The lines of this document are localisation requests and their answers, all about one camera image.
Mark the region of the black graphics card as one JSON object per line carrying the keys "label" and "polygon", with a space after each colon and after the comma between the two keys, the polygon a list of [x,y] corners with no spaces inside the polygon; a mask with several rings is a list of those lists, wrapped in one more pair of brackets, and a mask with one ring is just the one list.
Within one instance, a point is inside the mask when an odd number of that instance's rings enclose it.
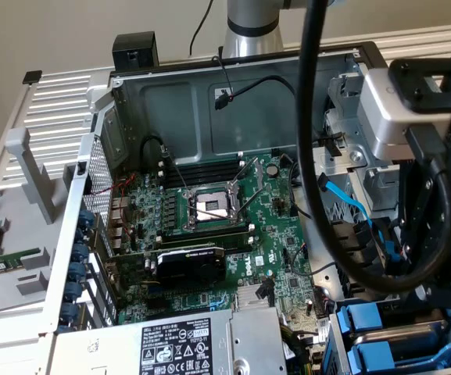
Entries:
{"label": "black graphics card", "polygon": [[106,271],[124,288],[135,285],[209,286],[225,279],[226,252],[215,245],[197,245],[117,255],[106,262]]}

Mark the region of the empty blue disk carrier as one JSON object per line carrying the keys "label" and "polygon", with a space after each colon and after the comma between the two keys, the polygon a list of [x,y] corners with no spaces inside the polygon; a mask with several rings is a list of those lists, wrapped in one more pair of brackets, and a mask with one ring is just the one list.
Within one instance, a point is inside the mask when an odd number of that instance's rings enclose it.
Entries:
{"label": "empty blue disk carrier", "polygon": [[411,375],[451,368],[451,342],[433,355],[394,360],[387,341],[352,346],[347,352],[352,375]]}

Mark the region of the silver finned heat sink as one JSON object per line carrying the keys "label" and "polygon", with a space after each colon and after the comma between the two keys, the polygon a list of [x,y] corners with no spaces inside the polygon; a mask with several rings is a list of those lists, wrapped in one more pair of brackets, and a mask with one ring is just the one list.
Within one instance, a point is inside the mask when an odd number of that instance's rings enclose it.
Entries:
{"label": "silver finned heat sink", "polygon": [[239,287],[236,293],[236,310],[245,311],[274,307],[274,304],[269,302],[268,297],[261,298],[256,294],[259,288],[260,284]]}

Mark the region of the grey power supply unit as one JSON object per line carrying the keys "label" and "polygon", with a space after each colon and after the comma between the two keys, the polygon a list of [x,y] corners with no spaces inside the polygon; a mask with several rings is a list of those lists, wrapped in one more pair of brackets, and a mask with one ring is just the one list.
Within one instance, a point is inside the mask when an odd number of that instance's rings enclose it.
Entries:
{"label": "grey power supply unit", "polygon": [[286,375],[273,308],[60,334],[49,375]]}

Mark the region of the black plastic shroud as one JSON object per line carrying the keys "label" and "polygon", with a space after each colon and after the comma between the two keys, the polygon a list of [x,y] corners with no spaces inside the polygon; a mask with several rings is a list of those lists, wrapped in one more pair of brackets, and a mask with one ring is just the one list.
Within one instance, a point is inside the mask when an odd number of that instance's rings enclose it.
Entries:
{"label": "black plastic shroud", "polygon": [[[340,245],[359,267],[377,275],[384,273],[384,267],[367,222],[348,223],[339,220],[333,221],[332,226]],[[339,265],[336,266],[336,270],[345,298],[360,298],[371,302],[382,301],[387,297],[386,294],[362,287]]]}

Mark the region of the grey metal drive cage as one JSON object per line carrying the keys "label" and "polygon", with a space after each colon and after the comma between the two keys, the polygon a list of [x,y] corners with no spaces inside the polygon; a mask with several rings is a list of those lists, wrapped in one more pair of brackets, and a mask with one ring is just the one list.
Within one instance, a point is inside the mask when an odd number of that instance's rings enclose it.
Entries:
{"label": "grey metal drive cage", "polygon": [[377,159],[363,136],[357,116],[363,81],[355,73],[329,81],[324,131],[326,135],[344,134],[337,140],[342,155],[331,157],[324,147],[319,166],[347,194],[353,193],[372,216],[377,216],[395,211],[398,205],[399,166]]}

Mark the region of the silver socket cover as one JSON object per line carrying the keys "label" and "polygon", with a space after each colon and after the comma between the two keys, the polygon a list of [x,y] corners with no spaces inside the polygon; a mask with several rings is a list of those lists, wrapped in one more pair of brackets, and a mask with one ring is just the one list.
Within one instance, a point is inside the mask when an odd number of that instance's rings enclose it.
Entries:
{"label": "silver socket cover", "polygon": [[[256,172],[256,183],[257,183],[257,191],[253,193],[253,195],[248,198],[244,204],[239,205],[238,200],[238,180],[239,177],[241,177],[243,174],[245,174],[249,167],[251,165],[254,165],[254,169]],[[248,208],[256,199],[256,197],[262,192],[264,188],[263,184],[263,169],[260,165],[260,162],[258,161],[258,158],[255,157],[253,159],[250,159],[241,169],[240,171],[234,176],[233,180],[228,181],[226,184],[226,189],[229,194],[230,199],[230,210],[228,217],[231,221],[237,221],[239,214],[244,211],[246,208]]]}

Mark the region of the black box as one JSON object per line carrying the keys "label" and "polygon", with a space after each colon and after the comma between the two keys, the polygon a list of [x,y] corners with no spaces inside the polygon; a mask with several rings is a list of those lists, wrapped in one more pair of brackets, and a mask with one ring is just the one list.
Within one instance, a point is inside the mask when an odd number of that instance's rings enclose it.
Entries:
{"label": "black box", "polygon": [[159,65],[154,31],[118,34],[112,46],[116,71],[153,68]]}

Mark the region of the grey metal disk bay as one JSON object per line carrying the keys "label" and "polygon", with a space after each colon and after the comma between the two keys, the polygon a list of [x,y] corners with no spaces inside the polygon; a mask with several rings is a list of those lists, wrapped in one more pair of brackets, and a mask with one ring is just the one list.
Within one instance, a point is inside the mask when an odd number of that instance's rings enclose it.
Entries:
{"label": "grey metal disk bay", "polygon": [[[344,346],[342,335],[339,331],[339,325],[338,325],[338,317],[337,317],[337,309],[343,305],[350,305],[355,303],[361,303],[365,302],[364,300],[359,300],[357,298],[353,299],[346,299],[344,301],[338,301],[335,304],[334,312],[329,316],[329,333],[328,338],[326,340],[324,355],[322,359],[321,364],[321,373],[322,375],[352,375],[350,371],[350,365],[349,360],[347,358],[347,352],[351,350],[351,348],[347,349]],[[420,308],[430,308],[434,309],[435,307],[409,307],[405,304],[403,304],[399,299],[389,299],[389,300],[382,300],[377,302],[394,302],[405,308],[410,309],[420,309]],[[447,311],[449,316],[451,316],[451,309],[444,309]],[[451,329],[449,331],[449,341],[451,342]],[[412,359],[424,355],[415,355],[412,357],[407,356],[406,358],[400,357],[398,355],[393,355],[394,360],[401,360],[401,359]],[[451,368],[446,370],[435,370],[435,371],[428,371],[423,373],[414,373],[411,375],[451,375]]]}

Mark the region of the grey parts rack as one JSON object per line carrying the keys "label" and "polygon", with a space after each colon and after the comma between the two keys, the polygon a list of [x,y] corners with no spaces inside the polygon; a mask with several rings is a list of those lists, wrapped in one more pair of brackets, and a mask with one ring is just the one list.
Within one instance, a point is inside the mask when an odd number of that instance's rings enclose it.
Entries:
{"label": "grey parts rack", "polygon": [[0,255],[28,254],[21,268],[0,273],[0,312],[44,301],[75,169],[68,164],[51,178],[33,156],[25,128],[9,131],[5,150],[22,167],[25,181],[0,187]]}

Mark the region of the CPU socket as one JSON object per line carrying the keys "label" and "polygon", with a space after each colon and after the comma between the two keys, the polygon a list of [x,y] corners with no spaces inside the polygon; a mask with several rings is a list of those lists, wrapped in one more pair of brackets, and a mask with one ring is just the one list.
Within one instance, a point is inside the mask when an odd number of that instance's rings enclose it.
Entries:
{"label": "CPU socket", "polygon": [[194,210],[189,210],[188,206],[196,207],[203,211],[209,211],[223,216],[228,216],[230,210],[229,194],[225,186],[205,186],[196,187],[189,190],[189,196],[182,193],[186,218],[182,228],[194,230],[209,226],[234,226],[245,222],[243,213],[240,213],[237,221],[222,220],[213,216],[207,216]]}

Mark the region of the grey open PC case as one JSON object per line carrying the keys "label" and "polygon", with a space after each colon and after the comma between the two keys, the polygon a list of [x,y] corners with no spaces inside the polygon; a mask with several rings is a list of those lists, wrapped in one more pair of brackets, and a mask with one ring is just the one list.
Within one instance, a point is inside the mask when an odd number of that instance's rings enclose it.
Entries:
{"label": "grey open PC case", "polygon": [[[374,68],[389,68],[373,45],[342,46],[320,54],[315,76],[312,141],[316,173],[329,183],[322,192],[324,212],[333,221],[367,222],[380,255],[384,273],[397,276],[403,264],[400,244],[399,199],[395,211],[372,216],[336,179],[320,170],[324,147],[318,139],[326,136],[324,110],[329,81],[355,73],[363,78]],[[52,355],[60,334],[102,329],[127,324],[117,321],[119,294],[106,272],[113,257],[110,240],[110,213],[115,187],[121,177],[159,168],[158,161],[171,153],[177,164],[236,159],[258,155],[287,157],[295,174],[293,206],[303,218],[302,230],[310,248],[310,259],[317,264],[329,262],[328,278],[321,287],[333,305],[346,299],[338,279],[338,265],[320,238],[302,185],[297,147],[295,86],[298,59],[295,53],[245,59],[214,56],[205,62],[179,64],[138,72],[115,72],[110,77],[107,99],[94,112],[93,125],[80,148],[67,201],[63,230],[59,237],[53,274],[57,298],[46,305],[54,316],[56,328],[45,361],[49,375]],[[73,303],[79,314],[73,324],[59,325],[67,271],[77,227],[78,214],[86,209],[95,214],[91,228],[82,228],[89,247],[83,293]],[[417,288],[406,293],[386,294],[385,300],[399,299],[409,307],[431,307],[417,297]],[[322,375],[321,364],[326,341],[312,345],[285,326],[277,315],[286,375]]]}

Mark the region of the thin metal locking lever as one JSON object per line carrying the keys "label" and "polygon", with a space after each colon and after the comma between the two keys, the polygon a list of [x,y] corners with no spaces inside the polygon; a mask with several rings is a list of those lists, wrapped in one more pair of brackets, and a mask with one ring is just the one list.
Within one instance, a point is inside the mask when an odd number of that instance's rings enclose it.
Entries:
{"label": "thin metal locking lever", "polygon": [[229,220],[230,219],[229,216],[223,216],[223,215],[219,215],[219,214],[216,214],[216,213],[213,213],[213,212],[203,211],[201,209],[197,209],[196,207],[193,207],[193,206],[190,206],[190,205],[188,206],[188,208],[189,208],[189,210],[194,210],[194,211],[196,211],[198,213],[202,213],[202,214],[207,215],[207,216],[213,216],[213,217],[216,217],[216,218],[219,218],[219,219],[222,219],[222,220]]}
{"label": "thin metal locking lever", "polygon": [[178,167],[178,164],[175,162],[174,157],[171,155],[171,153],[170,153],[169,151],[167,151],[167,156],[168,156],[169,160],[171,161],[171,163],[172,163],[172,165],[173,165],[175,171],[177,172],[177,175],[179,176],[181,183],[182,183],[183,186],[184,186],[185,194],[186,194],[187,196],[189,196],[188,185],[187,185],[185,179],[183,178],[183,175],[181,174],[181,171],[180,171],[180,169],[179,169],[179,167]]}

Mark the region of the hard disk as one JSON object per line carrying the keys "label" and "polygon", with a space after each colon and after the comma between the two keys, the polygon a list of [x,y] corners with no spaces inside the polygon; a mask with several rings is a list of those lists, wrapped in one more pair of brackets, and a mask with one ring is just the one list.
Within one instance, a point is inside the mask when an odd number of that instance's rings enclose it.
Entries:
{"label": "hard disk", "polygon": [[430,355],[449,341],[451,316],[444,309],[410,309],[394,302],[361,302],[337,309],[344,346],[388,343],[406,358]]}

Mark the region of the green motherboard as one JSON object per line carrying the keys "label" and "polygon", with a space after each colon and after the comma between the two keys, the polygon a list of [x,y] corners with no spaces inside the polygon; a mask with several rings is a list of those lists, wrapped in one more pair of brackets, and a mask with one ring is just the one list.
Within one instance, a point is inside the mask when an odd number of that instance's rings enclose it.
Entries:
{"label": "green motherboard", "polygon": [[[225,309],[240,312],[235,307],[238,288],[260,284],[256,294],[268,297],[280,321],[300,339],[312,345],[326,341],[333,301],[320,280],[328,278],[331,264],[317,264],[310,259],[310,248],[302,230],[303,218],[293,206],[295,174],[289,170],[287,157],[265,154],[237,158],[241,160],[240,169],[255,157],[263,169],[264,188],[242,211],[245,223],[256,225],[248,239],[252,251],[226,253],[225,279],[209,286],[162,287],[162,293],[151,295],[151,285],[122,287],[110,277],[119,294],[118,323],[141,323]],[[278,177],[267,176],[269,164],[279,168]],[[173,167],[159,167],[118,180],[110,213],[113,257],[165,251],[159,249],[163,233],[183,229],[184,186],[165,186],[166,176],[172,171],[175,171]],[[255,191],[256,172],[251,165],[238,180],[241,204]]]}

